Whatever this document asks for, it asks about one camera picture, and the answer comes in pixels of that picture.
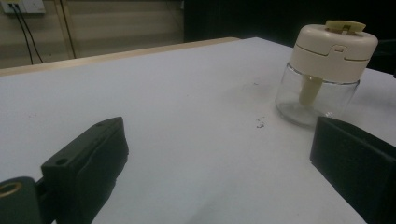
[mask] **white table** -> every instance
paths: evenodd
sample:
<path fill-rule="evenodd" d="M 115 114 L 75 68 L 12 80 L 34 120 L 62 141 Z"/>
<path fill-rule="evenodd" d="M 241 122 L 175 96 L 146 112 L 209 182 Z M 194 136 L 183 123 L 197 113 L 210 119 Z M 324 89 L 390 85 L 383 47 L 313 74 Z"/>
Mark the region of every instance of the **white table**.
<path fill-rule="evenodd" d="M 276 113 L 290 54 L 252 38 L 0 77 L 0 180 L 122 116 L 131 155 L 93 223 L 364 223 Z M 395 146 L 395 86 L 366 69 L 344 120 Z"/>

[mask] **dark background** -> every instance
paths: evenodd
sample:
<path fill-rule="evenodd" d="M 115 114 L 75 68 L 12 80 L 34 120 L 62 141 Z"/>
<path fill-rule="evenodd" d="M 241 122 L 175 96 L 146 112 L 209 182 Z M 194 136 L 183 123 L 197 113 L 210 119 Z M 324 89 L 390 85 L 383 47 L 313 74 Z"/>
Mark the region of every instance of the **dark background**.
<path fill-rule="evenodd" d="M 379 44 L 368 67 L 396 72 L 396 11 L 390 1 L 186 0 L 185 42 L 260 37 L 293 47 L 300 29 L 326 20 L 358 21 Z"/>

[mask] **screw hole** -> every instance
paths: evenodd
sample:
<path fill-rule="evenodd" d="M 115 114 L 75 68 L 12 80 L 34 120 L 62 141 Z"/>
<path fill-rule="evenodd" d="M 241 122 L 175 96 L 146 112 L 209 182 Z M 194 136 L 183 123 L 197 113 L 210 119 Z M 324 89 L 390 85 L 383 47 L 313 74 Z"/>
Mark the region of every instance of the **screw hole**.
<path fill-rule="evenodd" d="M 0 186 L 0 198 L 17 192 L 21 187 L 22 184 L 20 182 L 13 182 Z"/>
<path fill-rule="evenodd" d="M 67 163 L 67 159 L 60 159 L 60 160 L 56 161 L 57 165 L 63 165 L 65 163 Z"/>

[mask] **cream plastic lid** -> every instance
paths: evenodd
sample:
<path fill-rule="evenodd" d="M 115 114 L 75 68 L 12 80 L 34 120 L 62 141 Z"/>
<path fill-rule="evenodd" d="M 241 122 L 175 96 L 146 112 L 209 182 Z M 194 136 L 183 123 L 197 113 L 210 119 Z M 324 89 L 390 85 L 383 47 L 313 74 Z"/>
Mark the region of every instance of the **cream plastic lid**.
<path fill-rule="evenodd" d="M 290 65 L 302 74 L 340 83 L 356 82 L 378 43 L 354 21 L 327 21 L 301 29 Z"/>

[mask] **power outlet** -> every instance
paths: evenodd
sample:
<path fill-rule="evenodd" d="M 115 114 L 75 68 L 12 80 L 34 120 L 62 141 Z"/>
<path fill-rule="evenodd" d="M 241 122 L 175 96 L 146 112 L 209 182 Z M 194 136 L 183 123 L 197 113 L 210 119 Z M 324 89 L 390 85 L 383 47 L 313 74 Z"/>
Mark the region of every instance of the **power outlet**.
<path fill-rule="evenodd" d="M 9 4 L 18 5 L 21 13 L 46 13 L 43 0 L 1 0 L 5 13 L 14 13 Z"/>

